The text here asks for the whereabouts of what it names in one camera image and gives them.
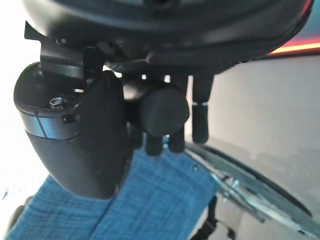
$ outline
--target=metal bolt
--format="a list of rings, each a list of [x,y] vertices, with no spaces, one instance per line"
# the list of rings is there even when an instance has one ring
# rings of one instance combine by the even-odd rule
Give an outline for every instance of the metal bolt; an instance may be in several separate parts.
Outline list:
[[[197,171],[199,170],[199,167],[198,167],[197,165],[194,165],[193,168],[192,168],[192,170],[193,170],[194,172],[197,172]]]
[[[64,106],[65,99],[63,97],[54,97],[50,100],[50,107],[53,109],[60,109]]]

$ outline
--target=white wall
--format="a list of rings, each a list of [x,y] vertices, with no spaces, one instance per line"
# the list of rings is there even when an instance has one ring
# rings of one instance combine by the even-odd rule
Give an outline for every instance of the white wall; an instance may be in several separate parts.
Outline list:
[[[209,144],[286,188],[320,222],[319,101],[319,56],[239,65],[215,79]],[[271,229],[276,231],[273,237]],[[263,226],[243,217],[240,240],[277,238],[301,236],[274,223]]]

